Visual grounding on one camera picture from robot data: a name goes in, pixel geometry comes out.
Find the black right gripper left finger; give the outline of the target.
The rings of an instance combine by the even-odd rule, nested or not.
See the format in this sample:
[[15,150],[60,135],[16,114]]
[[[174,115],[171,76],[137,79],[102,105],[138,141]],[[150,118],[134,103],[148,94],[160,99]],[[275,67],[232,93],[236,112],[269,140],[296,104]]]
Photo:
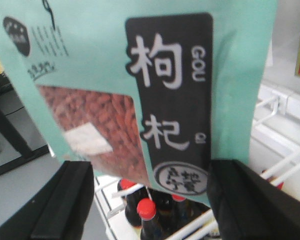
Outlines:
[[94,192],[91,163],[65,161],[43,188],[0,226],[0,240],[80,240]]

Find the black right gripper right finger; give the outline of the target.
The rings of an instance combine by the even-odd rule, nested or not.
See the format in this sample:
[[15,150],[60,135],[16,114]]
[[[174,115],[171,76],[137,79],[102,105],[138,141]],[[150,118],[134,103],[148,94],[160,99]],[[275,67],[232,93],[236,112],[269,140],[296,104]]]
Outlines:
[[300,240],[300,201],[238,160],[210,162],[207,196],[223,240]]

